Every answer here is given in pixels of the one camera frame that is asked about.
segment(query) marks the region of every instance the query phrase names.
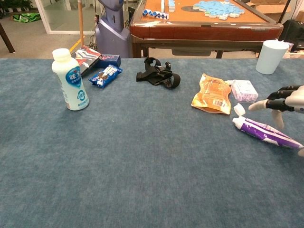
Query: snack bag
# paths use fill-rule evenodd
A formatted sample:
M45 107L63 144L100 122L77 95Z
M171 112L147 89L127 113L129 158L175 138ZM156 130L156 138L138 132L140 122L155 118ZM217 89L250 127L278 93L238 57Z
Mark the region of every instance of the snack bag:
M222 79L210 77L205 73L199 81L200 91L195 94L191 106L208 113L230 114L231 104L228 95L230 86Z
M109 64L106 69L98 72L93 77L89 78L89 81L100 88L105 88L122 71L123 70L121 68Z

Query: blue box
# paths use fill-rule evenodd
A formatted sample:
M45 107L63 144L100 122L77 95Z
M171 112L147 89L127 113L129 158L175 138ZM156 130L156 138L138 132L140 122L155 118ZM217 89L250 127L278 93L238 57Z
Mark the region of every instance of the blue box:
M109 64L119 67L120 63L120 55L102 54L102 56L99 57L99 61L94 65L94 68L105 69Z

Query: white plastic cup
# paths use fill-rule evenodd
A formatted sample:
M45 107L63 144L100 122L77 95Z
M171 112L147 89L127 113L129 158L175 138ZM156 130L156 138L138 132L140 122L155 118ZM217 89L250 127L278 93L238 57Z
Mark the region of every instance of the white plastic cup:
M289 45L284 41L277 39L264 41L256 64L257 72L265 75L273 74L288 49Z

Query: blue label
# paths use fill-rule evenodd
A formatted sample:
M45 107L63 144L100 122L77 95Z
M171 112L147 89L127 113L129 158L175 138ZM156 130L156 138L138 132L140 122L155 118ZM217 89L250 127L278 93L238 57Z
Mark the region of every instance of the blue label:
M81 100L81 101L84 101L85 98L86 98L85 92L84 92L82 89L79 90L77 99L79 99L79 100Z
M77 88L80 88L81 85L81 74L80 74L80 67L76 66L75 68L71 69L66 74L66 81L71 85Z

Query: black strap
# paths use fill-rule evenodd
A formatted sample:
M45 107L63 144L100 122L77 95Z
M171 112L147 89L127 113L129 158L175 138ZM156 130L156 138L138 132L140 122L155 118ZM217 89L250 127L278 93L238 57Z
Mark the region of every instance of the black strap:
M144 73L138 72L136 81L148 81L152 85L164 84L166 88L176 88L180 84L181 77L171 71L171 65L166 63L166 67L161 66L161 62L153 57L147 57L144 61L146 71Z

